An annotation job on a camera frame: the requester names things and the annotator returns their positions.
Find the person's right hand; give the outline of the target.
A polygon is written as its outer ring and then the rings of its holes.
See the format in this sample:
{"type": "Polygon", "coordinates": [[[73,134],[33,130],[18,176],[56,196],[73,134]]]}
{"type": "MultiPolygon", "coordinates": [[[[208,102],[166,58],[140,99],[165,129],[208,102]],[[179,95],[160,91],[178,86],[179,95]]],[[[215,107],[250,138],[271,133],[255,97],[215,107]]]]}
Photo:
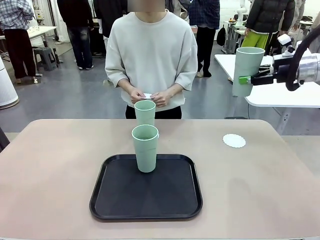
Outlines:
{"type": "Polygon", "coordinates": [[[130,95],[131,102],[133,104],[135,104],[139,101],[142,101],[146,97],[145,94],[141,90],[139,90],[138,88],[135,88],[135,87],[129,91],[129,95],[130,95]]]}

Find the person's left hand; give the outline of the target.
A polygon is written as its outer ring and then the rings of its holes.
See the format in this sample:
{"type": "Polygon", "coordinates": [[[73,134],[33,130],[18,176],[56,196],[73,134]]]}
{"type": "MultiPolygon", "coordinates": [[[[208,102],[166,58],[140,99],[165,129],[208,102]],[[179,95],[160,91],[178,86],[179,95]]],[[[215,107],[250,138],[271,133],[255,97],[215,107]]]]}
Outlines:
{"type": "Polygon", "coordinates": [[[156,107],[158,108],[167,106],[171,97],[172,96],[168,89],[151,95],[152,101],[155,103],[156,107]]]}

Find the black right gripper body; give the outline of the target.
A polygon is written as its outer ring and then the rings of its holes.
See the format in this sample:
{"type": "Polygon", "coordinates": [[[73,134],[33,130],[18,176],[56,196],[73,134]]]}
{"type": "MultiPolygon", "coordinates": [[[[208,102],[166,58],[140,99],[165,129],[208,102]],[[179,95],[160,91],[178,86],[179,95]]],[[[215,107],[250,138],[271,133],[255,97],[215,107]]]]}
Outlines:
{"type": "Polygon", "coordinates": [[[289,84],[299,84],[299,67],[295,70],[290,70],[291,65],[278,65],[273,64],[273,77],[276,79],[277,83],[289,83],[289,84]]]}

